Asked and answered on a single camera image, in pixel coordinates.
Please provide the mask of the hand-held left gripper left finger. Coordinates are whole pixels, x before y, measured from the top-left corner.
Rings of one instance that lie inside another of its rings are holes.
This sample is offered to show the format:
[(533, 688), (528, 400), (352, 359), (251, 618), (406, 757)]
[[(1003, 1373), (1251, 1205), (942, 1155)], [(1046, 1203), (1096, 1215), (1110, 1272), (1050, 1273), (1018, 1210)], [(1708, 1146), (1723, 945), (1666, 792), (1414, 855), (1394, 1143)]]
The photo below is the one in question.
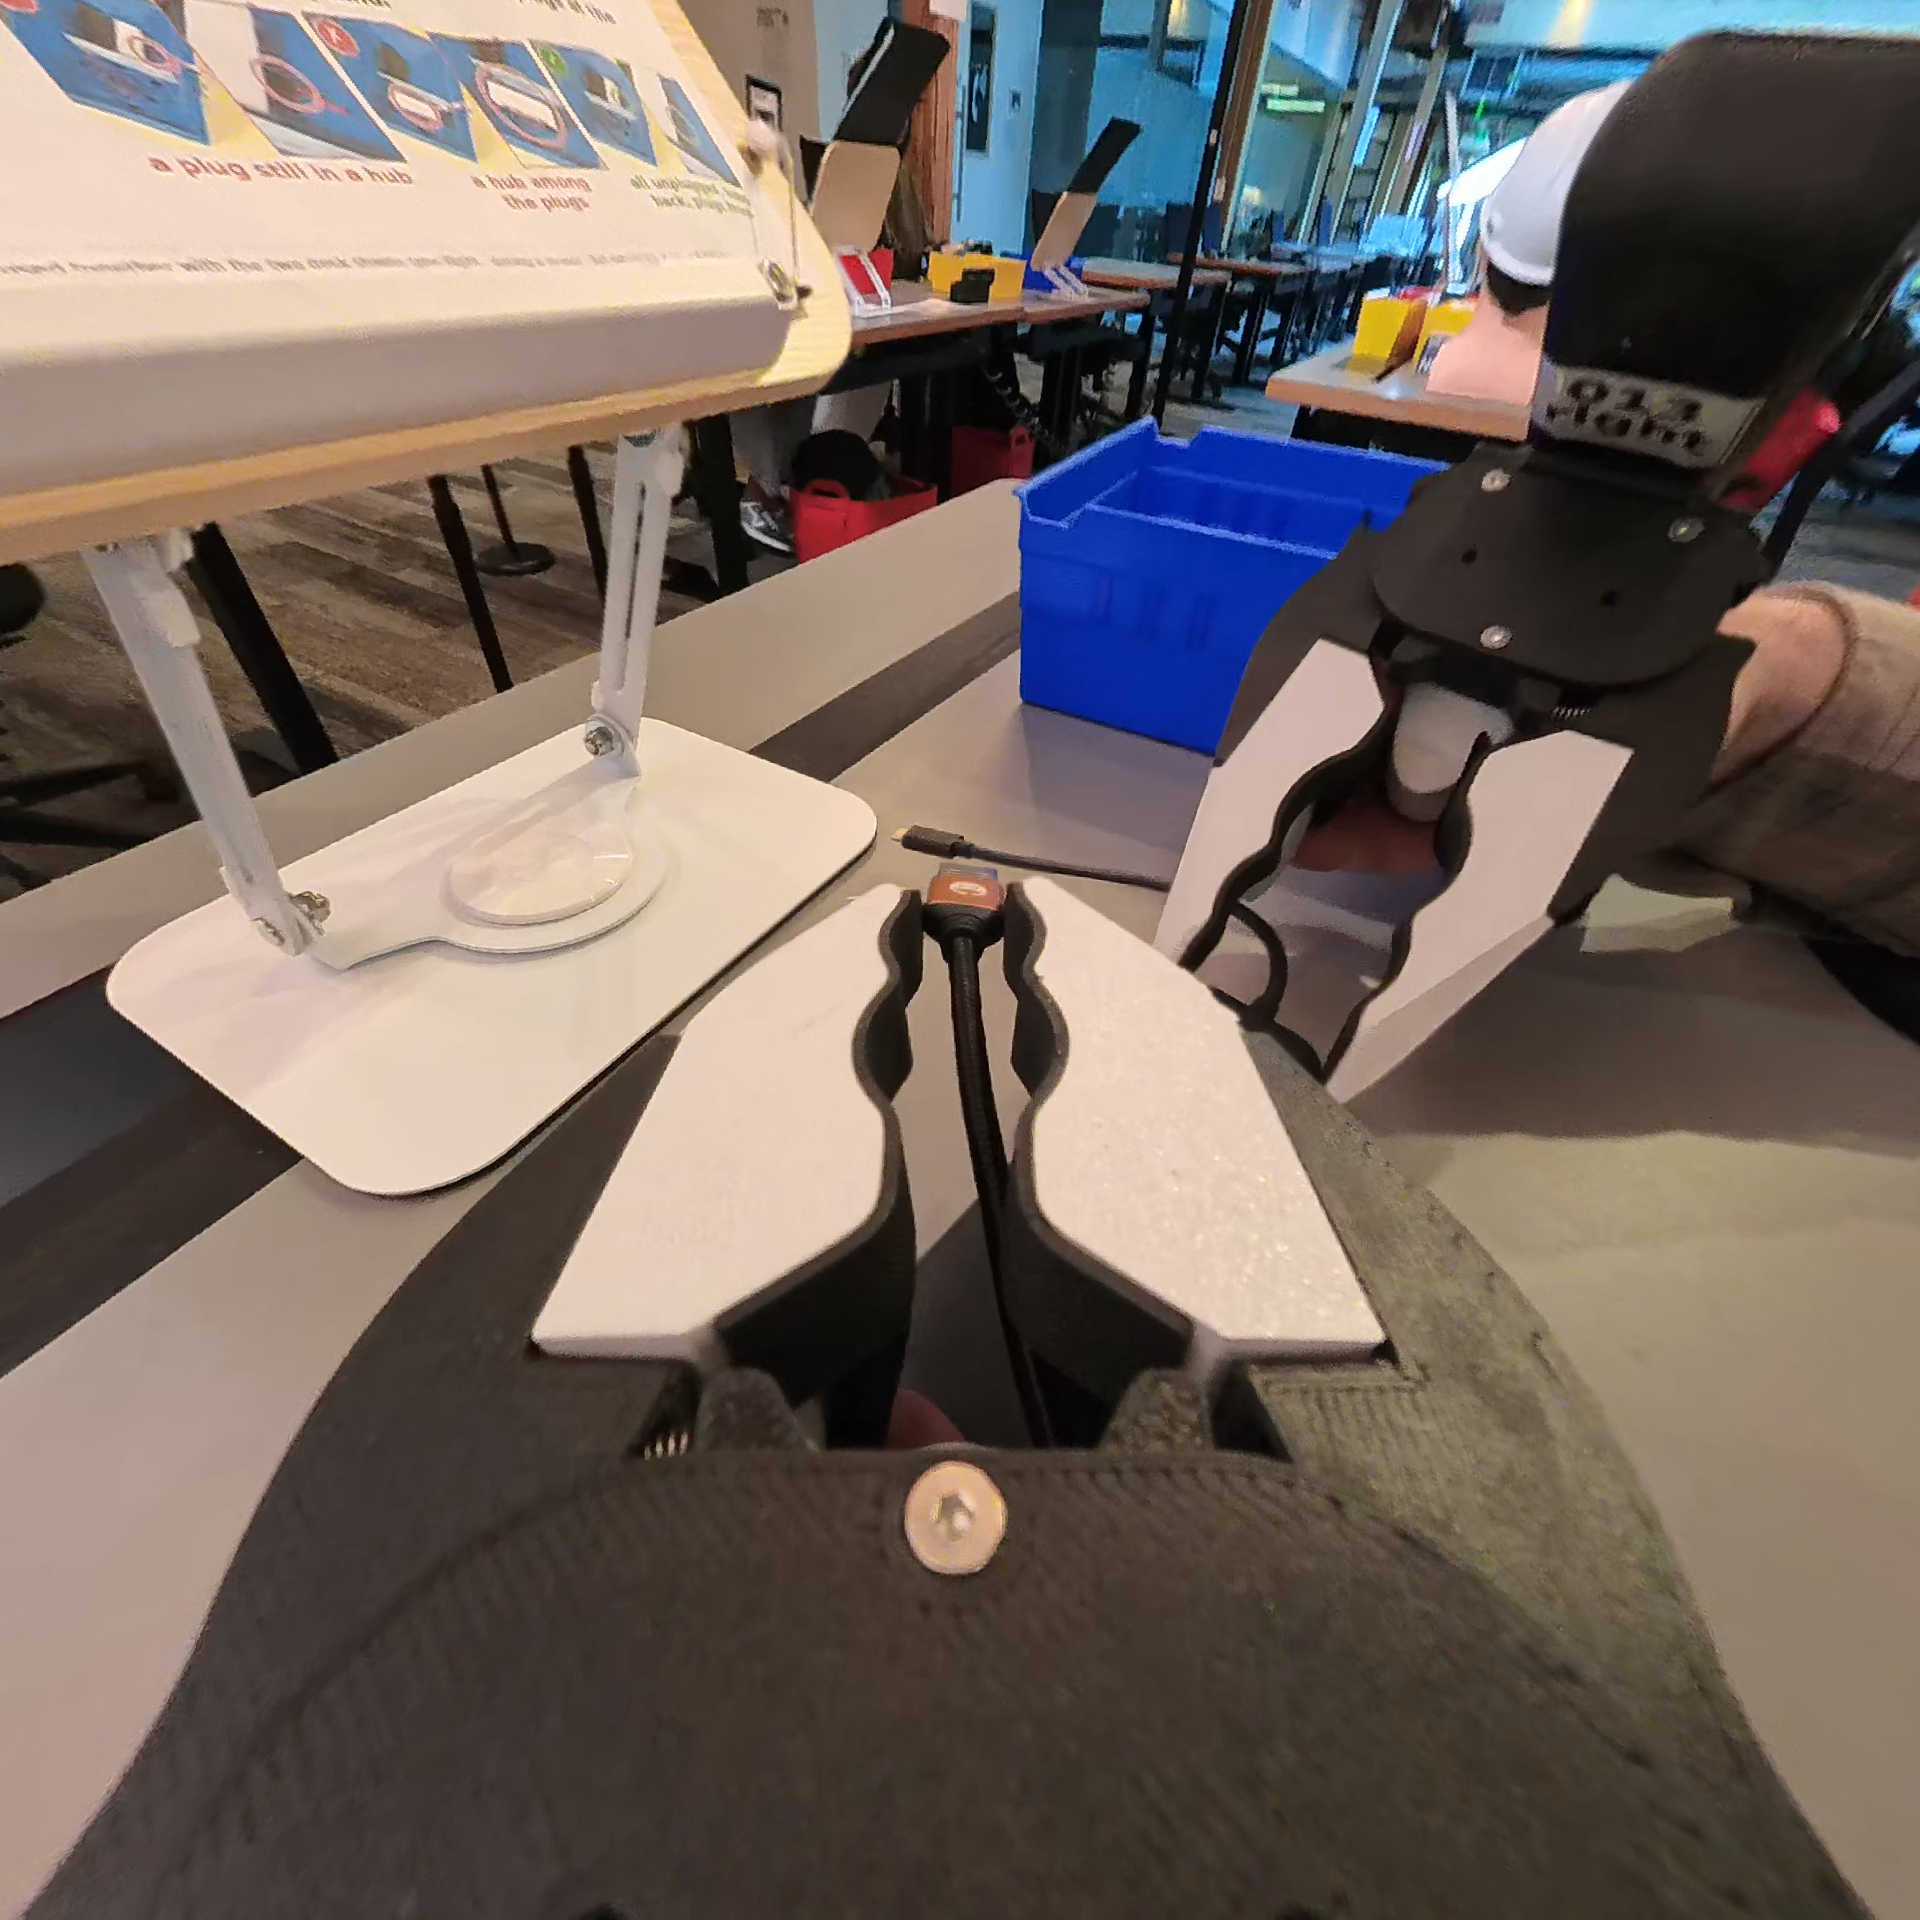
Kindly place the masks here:
[(554, 1361), (771, 1377), (829, 1442), (880, 1442), (917, 1285), (897, 1095), (921, 898), (840, 905), (674, 1041), (533, 1325)]

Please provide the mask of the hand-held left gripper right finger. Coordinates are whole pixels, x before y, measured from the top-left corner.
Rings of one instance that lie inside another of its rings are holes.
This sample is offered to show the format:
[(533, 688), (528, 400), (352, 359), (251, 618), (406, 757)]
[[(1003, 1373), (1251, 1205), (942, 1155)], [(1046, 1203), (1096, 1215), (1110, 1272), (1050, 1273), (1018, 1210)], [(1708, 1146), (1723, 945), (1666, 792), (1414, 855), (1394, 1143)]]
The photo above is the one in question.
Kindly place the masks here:
[(1054, 1436), (1148, 1373), (1221, 1403), (1254, 1367), (1365, 1367), (1386, 1325), (1281, 1112), (1294, 1060), (1056, 880), (1005, 903), (1025, 1091), (1001, 1280)]

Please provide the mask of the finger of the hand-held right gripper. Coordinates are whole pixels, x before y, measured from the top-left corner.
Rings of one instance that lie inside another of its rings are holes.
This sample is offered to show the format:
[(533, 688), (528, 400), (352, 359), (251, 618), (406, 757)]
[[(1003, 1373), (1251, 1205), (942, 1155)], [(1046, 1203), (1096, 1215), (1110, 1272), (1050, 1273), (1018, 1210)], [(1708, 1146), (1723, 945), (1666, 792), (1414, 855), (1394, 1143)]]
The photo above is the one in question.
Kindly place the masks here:
[(1358, 1008), (1326, 1088), (1350, 1100), (1396, 1069), (1552, 923), (1632, 753), (1554, 732), (1489, 753), (1449, 824), (1458, 839), (1442, 891), (1396, 932), (1384, 986)]
[(1386, 795), (1406, 688), (1330, 641), (1315, 642), (1211, 770), (1156, 948), (1198, 972), (1237, 905), (1290, 872), (1404, 879), (1411, 824)]

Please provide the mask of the black usb cable orange plugs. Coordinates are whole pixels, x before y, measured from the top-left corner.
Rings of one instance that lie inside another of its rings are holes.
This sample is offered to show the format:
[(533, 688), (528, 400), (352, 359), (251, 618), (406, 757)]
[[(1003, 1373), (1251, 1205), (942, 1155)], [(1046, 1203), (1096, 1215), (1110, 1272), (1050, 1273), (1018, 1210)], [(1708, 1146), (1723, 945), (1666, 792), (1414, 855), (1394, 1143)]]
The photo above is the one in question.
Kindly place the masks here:
[(985, 1450), (1096, 1450), (1124, 1391), (1180, 1340), (1149, 1309), (1073, 1265), (1041, 1194), (1041, 1117), (1073, 1056), (1068, 1018), (1041, 984), (1050, 929), (1035, 880), (1066, 879), (914, 828), (942, 858), (923, 891), (921, 940), (939, 957), (950, 1080), (970, 1201), (920, 1259), (904, 1392), (930, 1403), (961, 1442)]

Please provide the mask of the person's right forearm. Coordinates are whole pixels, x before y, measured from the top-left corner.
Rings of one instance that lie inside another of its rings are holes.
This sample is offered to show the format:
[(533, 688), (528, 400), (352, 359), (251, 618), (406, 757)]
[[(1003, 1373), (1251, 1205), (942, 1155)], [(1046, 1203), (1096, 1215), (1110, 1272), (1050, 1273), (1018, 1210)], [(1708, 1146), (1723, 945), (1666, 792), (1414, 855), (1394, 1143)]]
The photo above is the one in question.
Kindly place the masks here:
[(1710, 781), (1673, 849), (1918, 956), (1918, 610), (1813, 586), (1833, 589), (1853, 626), (1833, 696), (1773, 754)]

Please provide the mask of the person's right hand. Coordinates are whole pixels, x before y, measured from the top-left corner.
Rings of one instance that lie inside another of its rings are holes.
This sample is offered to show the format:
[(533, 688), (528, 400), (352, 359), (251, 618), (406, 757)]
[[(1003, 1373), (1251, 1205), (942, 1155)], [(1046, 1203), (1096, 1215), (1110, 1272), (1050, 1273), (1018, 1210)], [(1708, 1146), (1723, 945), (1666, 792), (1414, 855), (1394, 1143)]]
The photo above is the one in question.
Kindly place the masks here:
[(1790, 584), (1744, 599), (1722, 619), (1718, 636), (1749, 644), (1712, 769), (1712, 781), (1728, 785), (1828, 703), (1853, 652), (1853, 626), (1833, 589)]

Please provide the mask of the blue plastic bin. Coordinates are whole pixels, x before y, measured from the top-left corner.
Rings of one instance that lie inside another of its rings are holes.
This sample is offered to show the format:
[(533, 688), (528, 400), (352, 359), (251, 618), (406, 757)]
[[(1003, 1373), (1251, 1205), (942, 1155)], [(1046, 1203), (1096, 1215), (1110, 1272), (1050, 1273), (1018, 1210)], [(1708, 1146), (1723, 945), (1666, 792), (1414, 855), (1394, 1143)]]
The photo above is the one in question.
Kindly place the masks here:
[(1438, 464), (1152, 420), (1018, 490), (1025, 705), (1211, 754), (1272, 618)]

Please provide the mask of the pink object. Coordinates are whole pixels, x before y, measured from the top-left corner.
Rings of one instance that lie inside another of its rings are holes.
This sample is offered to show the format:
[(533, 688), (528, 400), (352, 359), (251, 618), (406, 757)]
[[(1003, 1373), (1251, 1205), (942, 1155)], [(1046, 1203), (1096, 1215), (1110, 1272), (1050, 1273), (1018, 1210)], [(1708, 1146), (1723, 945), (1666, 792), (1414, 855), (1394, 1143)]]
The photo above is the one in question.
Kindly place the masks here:
[(1548, 305), (1509, 308), (1481, 293), (1469, 322), (1438, 351), (1427, 394), (1453, 400), (1529, 405), (1542, 362)]

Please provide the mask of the white book stand wooden board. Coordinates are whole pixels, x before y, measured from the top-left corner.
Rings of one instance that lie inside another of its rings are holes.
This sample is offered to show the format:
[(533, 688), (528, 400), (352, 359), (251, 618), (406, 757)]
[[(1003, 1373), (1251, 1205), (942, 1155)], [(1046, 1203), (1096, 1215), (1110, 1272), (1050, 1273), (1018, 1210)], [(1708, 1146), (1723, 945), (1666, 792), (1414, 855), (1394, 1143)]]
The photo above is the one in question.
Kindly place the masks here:
[[(110, 1005), (361, 1194), (500, 1162), (874, 847), (867, 802), (645, 712), (684, 427), (812, 395), (850, 351), (784, 137), (745, 111), (742, 137), (800, 221), (768, 372), (4, 491), (9, 561), (80, 556), (220, 867), (213, 903), (117, 960)], [(584, 717), (284, 868), (208, 688), (188, 531), (588, 439), (616, 447), (616, 499)]]

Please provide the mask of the tan board on stand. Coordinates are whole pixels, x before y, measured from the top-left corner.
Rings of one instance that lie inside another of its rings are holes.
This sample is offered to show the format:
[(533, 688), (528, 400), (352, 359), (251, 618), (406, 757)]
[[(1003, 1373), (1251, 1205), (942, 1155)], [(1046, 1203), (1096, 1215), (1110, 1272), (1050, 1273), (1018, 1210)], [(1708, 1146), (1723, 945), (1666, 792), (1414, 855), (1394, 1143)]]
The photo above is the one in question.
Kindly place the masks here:
[(1139, 121), (1113, 117), (1089, 147), (1026, 258), (1025, 288), (1029, 295), (1076, 297), (1086, 290), (1073, 266), (1080, 258), (1080, 242), (1093, 220), (1101, 185), (1139, 136)]
[(946, 56), (949, 41), (939, 32), (891, 13), (880, 20), (854, 61), (846, 108), (806, 196), (806, 213), (829, 249), (889, 249), (909, 279), (923, 266), (930, 236), (906, 149)]

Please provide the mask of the printed instruction sheet pad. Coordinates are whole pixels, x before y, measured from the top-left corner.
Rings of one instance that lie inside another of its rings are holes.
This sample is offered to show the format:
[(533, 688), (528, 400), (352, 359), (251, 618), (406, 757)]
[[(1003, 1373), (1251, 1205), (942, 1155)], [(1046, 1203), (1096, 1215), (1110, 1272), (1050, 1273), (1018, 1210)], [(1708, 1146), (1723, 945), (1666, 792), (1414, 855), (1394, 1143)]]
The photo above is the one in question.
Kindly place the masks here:
[(737, 385), (797, 217), (678, 4), (9, 2), (28, 493)]

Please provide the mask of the black stanchion post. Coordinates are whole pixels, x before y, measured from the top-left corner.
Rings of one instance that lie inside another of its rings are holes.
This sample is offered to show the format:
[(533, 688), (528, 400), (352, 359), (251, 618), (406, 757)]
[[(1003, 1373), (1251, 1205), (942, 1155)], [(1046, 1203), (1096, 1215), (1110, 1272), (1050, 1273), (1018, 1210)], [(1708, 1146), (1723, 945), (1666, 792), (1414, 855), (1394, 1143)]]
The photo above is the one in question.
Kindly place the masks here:
[(476, 571), (486, 579), (525, 581), (546, 575), (555, 568), (554, 551), (534, 539), (521, 539), (507, 512), (502, 488), (492, 464), (482, 464), (481, 477), (486, 493), (486, 506), (497, 528), (497, 539), (476, 549)]

